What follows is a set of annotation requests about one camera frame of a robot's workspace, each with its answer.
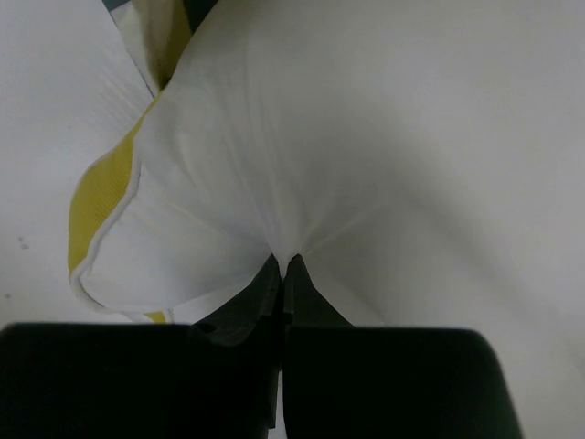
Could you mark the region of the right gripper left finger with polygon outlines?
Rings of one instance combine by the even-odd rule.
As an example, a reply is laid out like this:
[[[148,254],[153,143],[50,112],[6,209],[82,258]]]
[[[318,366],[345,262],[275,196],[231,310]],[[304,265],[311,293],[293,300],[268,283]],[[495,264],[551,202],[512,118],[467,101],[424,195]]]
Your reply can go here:
[[[1,332],[4,438],[265,438],[276,424],[269,258],[193,325],[19,323]]]

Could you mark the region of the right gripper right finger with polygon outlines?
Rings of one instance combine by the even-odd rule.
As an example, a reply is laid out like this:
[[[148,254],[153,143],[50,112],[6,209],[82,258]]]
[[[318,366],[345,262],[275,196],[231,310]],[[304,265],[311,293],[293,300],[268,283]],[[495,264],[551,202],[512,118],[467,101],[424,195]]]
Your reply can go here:
[[[518,438],[489,343],[467,329],[356,327],[301,256],[283,281],[282,402],[290,438]]]

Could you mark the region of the white pillow yellow trim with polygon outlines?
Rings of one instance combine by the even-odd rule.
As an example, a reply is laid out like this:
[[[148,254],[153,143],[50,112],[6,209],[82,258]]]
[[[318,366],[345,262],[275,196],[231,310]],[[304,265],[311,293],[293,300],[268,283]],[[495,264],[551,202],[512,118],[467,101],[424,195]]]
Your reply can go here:
[[[581,1],[220,1],[71,202],[69,281],[149,314],[302,255],[349,313],[584,323]]]

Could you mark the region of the blue tan white pillowcase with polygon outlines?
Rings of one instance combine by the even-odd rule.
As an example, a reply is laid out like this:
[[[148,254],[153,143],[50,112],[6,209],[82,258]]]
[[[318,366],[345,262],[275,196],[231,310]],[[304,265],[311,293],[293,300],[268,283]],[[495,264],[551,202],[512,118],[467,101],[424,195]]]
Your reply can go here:
[[[103,2],[153,96],[165,87],[194,32],[217,0]]]

